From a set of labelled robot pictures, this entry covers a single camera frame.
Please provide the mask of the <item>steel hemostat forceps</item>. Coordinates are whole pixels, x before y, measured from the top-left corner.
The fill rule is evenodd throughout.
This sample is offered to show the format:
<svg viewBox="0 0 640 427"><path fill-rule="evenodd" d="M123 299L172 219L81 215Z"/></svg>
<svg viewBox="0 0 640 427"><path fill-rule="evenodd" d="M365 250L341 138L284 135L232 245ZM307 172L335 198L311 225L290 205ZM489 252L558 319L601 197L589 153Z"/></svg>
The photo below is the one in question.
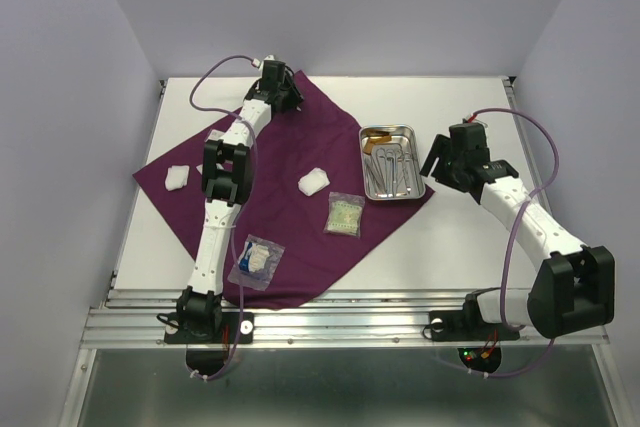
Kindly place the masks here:
<svg viewBox="0 0 640 427"><path fill-rule="evenodd" d="M385 192L388 197L396 197L399 193L399 156L400 150L394 146L380 147L376 151L376 159L383 175Z"/></svg>

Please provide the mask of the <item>steel instrument tray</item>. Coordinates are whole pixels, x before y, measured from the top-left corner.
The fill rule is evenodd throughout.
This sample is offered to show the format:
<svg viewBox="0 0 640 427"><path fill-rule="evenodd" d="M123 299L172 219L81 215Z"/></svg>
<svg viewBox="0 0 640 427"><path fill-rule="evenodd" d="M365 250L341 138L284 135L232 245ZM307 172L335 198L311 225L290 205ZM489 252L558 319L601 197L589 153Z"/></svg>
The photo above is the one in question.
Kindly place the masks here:
<svg viewBox="0 0 640 427"><path fill-rule="evenodd" d="M417 200L426 186L419 173L415 133L408 125L373 125L359 131L365 196L372 201Z"/></svg>

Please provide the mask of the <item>steel tweezers pair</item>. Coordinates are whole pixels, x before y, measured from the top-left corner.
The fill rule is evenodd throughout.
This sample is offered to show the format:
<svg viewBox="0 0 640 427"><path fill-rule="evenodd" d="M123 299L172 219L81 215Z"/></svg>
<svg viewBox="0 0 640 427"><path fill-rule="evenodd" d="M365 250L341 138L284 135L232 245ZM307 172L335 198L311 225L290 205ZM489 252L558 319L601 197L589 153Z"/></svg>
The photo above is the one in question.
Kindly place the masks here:
<svg viewBox="0 0 640 427"><path fill-rule="evenodd" d="M365 171L366 171L366 176L368 179L368 183L370 185L369 189L372 193L373 196L377 196L378 195L378 182L375 176L375 172L374 169L372 167L371 164L371 158L370 157L365 157L364 158L364 166L365 166Z"/></svg>

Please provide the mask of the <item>small white label packet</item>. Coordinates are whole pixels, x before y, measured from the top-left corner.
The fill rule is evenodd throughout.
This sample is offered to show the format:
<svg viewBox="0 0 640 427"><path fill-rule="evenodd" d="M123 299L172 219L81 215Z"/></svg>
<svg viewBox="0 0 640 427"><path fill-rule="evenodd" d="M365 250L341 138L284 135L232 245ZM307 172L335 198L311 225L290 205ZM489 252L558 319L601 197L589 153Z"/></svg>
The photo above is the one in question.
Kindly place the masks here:
<svg viewBox="0 0 640 427"><path fill-rule="evenodd" d="M221 132L221 131L219 131L219 130L212 129L212 130L209 132L209 134L208 134L208 136L207 136L207 139L208 139L208 140L217 141L217 140L219 140L223 135L224 135L224 133L223 133L223 132Z"/></svg>

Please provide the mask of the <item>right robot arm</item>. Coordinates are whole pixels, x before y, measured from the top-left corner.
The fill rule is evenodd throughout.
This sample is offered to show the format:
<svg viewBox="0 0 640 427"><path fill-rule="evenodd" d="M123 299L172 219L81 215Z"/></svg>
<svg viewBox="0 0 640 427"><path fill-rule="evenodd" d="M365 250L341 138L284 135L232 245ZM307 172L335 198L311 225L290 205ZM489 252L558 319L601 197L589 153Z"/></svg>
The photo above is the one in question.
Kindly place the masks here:
<svg viewBox="0 0 640 427"><path fill-rule="evenodd" d="M536 269L527 291L507 285L476 290L459 309L431 312L433 340L481 340L495 329L517 338L524 327L555 339L613 320L612 253L588 246L534 202L516 169L491 159L483 125L465 122L437 135L420 173L470 194L508 230L508 244L519 245Z"/></svg>

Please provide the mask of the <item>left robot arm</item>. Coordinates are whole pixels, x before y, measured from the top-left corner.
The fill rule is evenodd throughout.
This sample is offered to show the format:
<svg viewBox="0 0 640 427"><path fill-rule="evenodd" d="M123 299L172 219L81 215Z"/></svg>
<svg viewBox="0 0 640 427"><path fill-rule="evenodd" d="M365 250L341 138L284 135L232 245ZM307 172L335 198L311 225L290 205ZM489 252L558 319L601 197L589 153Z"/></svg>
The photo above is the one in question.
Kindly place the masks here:
<svg viewBox="0 0 640 427"><path fill-rule="evenodd" d="M222 329L223 273L232 229L249 200L257 161L257 137L272 118L303 102L290 67L273 56L253 59L260 77L249 88L239 112L216 140L205 141L201 188L205 197L203 230L177 314L199 340L215 339Z"/></svg>

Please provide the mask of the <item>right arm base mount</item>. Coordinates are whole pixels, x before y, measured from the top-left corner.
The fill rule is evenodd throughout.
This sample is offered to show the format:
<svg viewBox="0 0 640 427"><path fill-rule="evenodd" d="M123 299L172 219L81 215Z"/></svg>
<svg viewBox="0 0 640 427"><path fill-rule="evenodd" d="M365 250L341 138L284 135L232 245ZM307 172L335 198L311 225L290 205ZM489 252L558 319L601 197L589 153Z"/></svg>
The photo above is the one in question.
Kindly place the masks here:
<svg viewBox="0 0 640 427"><path fill-rule="evenodd" d="M501 322L483 320L478 298L493 293L497 288L477 290L465 296L460 309L435 310L429 313L429 321L421 335L434 342L483 341L481 347L460 347L458 355L462 367L470 373L484 377L496 375L502 361L501 341L520 339L517 331L507 329Z"/></svg>

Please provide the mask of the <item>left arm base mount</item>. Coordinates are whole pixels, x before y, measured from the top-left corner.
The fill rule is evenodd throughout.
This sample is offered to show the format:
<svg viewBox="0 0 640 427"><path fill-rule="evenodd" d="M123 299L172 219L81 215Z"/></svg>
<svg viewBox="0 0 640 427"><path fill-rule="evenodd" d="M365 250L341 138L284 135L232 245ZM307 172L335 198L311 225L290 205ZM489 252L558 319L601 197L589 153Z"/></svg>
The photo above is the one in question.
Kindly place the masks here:
<svg viewBox="0 0 640 427"><path fill-rule="evenodd" d="M255 315L244 304L225 311L220 294L196 293L191 287L181 293L174 311L158 313L156 320L164 327L164 343L187 347L189 375L203 382L223 377L237 347L253 342Z"/></svg>

